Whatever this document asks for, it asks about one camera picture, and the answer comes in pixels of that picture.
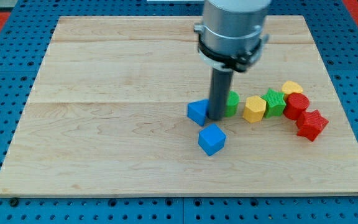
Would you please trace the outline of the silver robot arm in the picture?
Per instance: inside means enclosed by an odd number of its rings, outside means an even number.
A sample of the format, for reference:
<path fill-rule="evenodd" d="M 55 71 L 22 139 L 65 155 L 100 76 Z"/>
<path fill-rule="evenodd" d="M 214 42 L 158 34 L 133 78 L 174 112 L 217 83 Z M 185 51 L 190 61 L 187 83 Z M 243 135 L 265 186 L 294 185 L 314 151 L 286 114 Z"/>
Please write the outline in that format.
<path fill-rule="evenodd" d="M 262 56 L 271 0 L 205 0 L 194 24 L 202 61 L 220 72 L 246 72 Z"/>

